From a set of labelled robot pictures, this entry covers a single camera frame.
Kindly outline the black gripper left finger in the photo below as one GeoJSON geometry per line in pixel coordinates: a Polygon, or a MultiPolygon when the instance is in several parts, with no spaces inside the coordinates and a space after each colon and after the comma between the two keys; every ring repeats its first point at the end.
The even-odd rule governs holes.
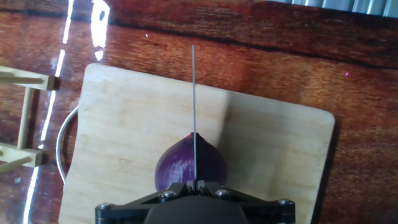
{"type": "Polygon", "coordinates": [[[125,205],[101,203],[95,208],[95,224],[122,223],[129,218],[145,218],[150,209],[162,203],[193,195],[193,182],[174,183],[159,191],[125,205]]]}

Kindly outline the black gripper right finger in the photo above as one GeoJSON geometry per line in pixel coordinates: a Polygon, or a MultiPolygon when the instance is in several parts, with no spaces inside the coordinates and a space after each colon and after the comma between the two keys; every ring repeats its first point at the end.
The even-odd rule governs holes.
{"type": "Polygon", "coordinates": [[[247,218],[265,218],[267,223],[295,223],[295,202],[286,198],[266,201],[233,190],[218,182],[197,181],[197,192],[225,202],[232,202],[242,209],[247,218]]]}

